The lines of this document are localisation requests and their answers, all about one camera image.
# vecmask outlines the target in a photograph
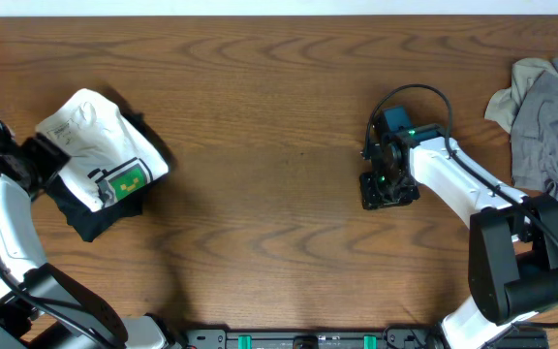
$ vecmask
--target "white wall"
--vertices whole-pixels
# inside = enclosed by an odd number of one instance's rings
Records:
[[[558,0],[0,0],[0,16],[558,15]]]

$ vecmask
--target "white arm segment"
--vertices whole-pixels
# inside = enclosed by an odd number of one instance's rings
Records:
[[[47,262],[31,220],[31,200],[4,174],[0,175],[0,259],[16,284],[26,272]],[[0,298],[9,292],[0,279]]]
[[[457,156],[471,169],[490,183],[500,185],[501,191],[519,203],[522,202],[522,197],[526,194],[510,188],[478,165],[459,148],[456,140],[450,139],[449,144]],[[419,146],[411,149],[410,159],[413,178],[441,197],[467,227],[473,213],[480,212],[486,207],[504,208],[510,205],[504,199],[492,196],[489,189],[462,170],[449,157],[443,137],[421,142]],[[514,321],[526,320],[536,314],[537,312],[523,314]],[[484,343],[496,338],[509,326],[510,324],[496,326],[485,319],[472,297],[447,316],[442,323],[445,338],[451,349],[482,348]]]

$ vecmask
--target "table surface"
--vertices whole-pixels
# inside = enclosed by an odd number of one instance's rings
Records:
[[[49,197],[33,206],[49,260],[123,317],[433,324],[469,295],[468,230],[424,187],[410,206],[361,208],[368,115],[394,87],[435,85],[463,149],[510,182],[509,136],[485,106],[513,62],[555,56],[557,16],[0,18],[0,117],[23,140],[87,87],[169,146],[176,164],[143,216],[93,243]],[[447,122],[427,91],[393,103],[417,125]]]

